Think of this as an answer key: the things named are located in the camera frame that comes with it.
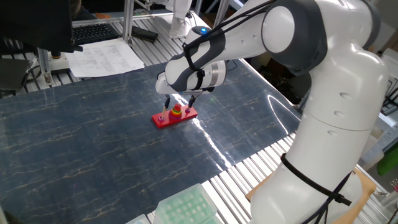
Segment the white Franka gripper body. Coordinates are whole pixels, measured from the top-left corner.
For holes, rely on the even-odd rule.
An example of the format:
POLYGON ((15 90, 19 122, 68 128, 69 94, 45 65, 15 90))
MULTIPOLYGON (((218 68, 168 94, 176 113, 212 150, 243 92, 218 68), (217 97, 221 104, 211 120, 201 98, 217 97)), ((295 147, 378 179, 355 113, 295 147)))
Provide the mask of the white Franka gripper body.
POLYGON ((156 92, 160 95, 175 94, 177 91, 173 88, 173 85, 177 81, 178 75, 172 75, 171 73, 162 72, 158 75, 155 84, 156 92))

